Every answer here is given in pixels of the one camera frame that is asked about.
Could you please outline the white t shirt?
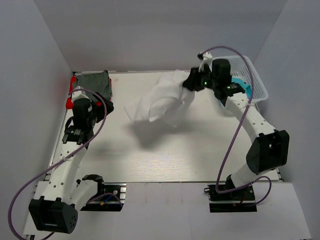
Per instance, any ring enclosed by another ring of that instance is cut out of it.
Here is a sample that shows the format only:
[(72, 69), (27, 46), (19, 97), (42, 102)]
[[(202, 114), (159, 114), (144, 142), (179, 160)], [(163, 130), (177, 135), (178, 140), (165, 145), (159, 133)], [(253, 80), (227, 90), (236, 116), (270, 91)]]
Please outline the white t shirt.
[(133, 123), (163, 120), (178, 126), (195, 99), (195, 92), (183, 87), (188, 76), (182, 70), (162, 74), (147, 93), (124, 106), (128, 118)]

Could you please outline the white plastic basket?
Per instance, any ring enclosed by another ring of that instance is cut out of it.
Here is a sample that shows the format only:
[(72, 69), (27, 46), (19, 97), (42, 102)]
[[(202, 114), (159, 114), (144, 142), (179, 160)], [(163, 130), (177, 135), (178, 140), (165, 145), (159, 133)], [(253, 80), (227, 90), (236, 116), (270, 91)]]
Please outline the white plastic basket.
[(269, 98), (269, 94), (258, 72), (247, 56), (244, 56), (243, 58), (248, 63), (249, 67), (238, 55), (214, 57), (213, 60), (227, 59), (230, 63), (230, 74), (232, 77), (241, 78), (244, 82), (251, 85), (251, 94), (253, 94), (251, 100), (252, 104), (257, 104), (258, 102), (267, 100)]

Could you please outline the folded grey t shirt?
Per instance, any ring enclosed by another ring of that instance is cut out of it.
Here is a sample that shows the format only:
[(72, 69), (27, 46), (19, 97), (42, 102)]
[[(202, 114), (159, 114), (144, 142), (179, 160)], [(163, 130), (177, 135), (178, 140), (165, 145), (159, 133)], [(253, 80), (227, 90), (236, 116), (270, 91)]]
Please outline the folded grey t shirt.
[(72, 88), (75, 89), (77, 87), (98, 92), (107, 100), (110, 100), (113, 94), (111, 79), (107, 70), (76, 75)]

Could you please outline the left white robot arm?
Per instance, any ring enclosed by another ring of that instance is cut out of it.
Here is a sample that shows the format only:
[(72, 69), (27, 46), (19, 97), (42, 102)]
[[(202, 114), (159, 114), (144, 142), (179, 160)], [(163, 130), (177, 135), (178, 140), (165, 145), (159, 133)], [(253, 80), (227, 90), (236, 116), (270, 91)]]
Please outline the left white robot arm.
[(89, 174), (76, 180), (76, 173), (89, 143), (97, 133), (94, 126), (105, 123), (114, 110), (113, 103), (95, 92), (91, 100), (83, 91), (71, 94), (72, 116), (68, 119), (60, 153), (60, 161), (53, 165), (47, 187), (38, 199), (32, 199), (28, 210), (39, 231), (70, 234), (74, 231), (78, 212), (91, 198), (105, 196), (103, 177)]

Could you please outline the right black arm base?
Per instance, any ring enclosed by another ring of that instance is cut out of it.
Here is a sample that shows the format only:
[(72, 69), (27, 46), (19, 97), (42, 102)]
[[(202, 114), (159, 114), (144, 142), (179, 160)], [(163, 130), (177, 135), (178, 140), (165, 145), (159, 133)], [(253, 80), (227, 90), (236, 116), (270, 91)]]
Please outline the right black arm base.
[(211, 213), (253, 213), (257, 212), (256, 198), (252, 186), (230, 193), (217, 193), (216, 185), (204, 188), (208, 194)]

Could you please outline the folded red t shirt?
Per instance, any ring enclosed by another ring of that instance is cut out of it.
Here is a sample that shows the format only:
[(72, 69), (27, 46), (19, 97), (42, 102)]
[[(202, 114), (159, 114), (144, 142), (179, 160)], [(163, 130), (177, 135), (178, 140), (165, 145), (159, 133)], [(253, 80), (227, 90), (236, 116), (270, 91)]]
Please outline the folded red t shirt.
[[(70, 79), (70, 83), (69, 83), (69, 92), (71, 92), (73, 89), (74, 89), (74, 87), (73, 87), (73, 84), (75, 84), (76, 83), (76, 77), (75, 76), (72, 76), (71, 77), (71, 79)], [(68, 97), (67, 98), (67, 101), (66, 101), (66, 104), (65, 104), (65, 108), (67, 109), (67, 110), (71, 110), (72, 108), (73, 108), (73, 102), (72, 102), (72, 99), (71, 99), (71, 97)], [(96, 102), (96, 105), (99, 107), (99, 106), (101, 106), (102, 105), (102, 103), (100, 102), (100, 101), (98, 101), (98, 102)]]

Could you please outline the teal crumpled t shirt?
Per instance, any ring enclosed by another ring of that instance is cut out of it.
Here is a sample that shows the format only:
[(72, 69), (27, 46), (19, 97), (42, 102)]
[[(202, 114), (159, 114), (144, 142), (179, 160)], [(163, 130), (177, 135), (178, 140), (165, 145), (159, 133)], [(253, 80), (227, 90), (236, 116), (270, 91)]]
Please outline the teal crumpled t shirt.
[(233, 97), (234, 94), (242, 93), (246, 94), (246, 98), (249, 100), (252, 94), (252, 87), (250, 84), (247, 84), (239, 77), (231, 77), (231, 81), (226, 83), (222, 89), (222, 99), (220, 103), (223, 107), (226, 105), (226, 101), (228, 97)]

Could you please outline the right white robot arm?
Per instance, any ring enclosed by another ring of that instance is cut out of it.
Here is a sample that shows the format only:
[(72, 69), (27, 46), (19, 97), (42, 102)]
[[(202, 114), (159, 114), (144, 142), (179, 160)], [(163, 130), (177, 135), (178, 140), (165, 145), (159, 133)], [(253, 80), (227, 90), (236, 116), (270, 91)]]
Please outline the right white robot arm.
[(263, 174), (287, 163), (290, 136), (286, 130), (277, 130), (268, 123), (251, 105), (245, 88), (232, 80), (231, 65), (227, 59), (212, 59), (201, 54), (198, 57), (200, 66), (191, 69), (182, 86), (194, 92), (212, 90), (251, 140), (245, 164), (227, 177), (223, 190), (216, 190), (236, 200), (243, 195), (244, 188), (261, 179)]

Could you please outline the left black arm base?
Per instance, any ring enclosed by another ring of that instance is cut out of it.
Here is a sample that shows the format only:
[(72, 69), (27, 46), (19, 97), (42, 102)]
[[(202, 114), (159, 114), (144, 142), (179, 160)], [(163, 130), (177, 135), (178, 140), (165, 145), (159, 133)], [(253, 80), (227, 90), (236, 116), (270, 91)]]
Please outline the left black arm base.
[(89, 198), (81, 211), (83, 212), (120, 212), (126, 198), (126, 183), (104, 182), (103, 177), (97, 174), (85, 175), (77, 179), (77, 187), (84, 181), (90, 180), (97, 183), (96, 194)]

